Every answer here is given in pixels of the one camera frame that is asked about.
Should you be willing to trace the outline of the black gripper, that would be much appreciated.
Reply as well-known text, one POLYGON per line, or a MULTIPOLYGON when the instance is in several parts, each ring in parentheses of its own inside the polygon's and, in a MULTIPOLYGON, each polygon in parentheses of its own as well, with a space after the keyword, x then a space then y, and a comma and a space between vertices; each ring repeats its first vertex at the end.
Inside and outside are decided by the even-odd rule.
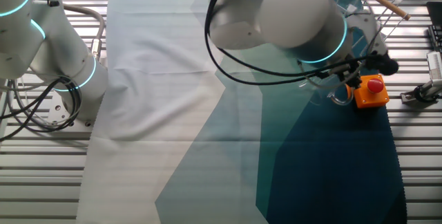
MULTIPOLYGON (((355 57, 346 56, 343 61, 339 61, 339 66, 336 67, 336 75, 339 82, 344 82, 348 77, 350 77, 356 69, 361 65, 361 62, 354 61, 355 57)), ((360 88, 361 87, 361 77, 356 75, 349 80, 349 87, 360 88)))

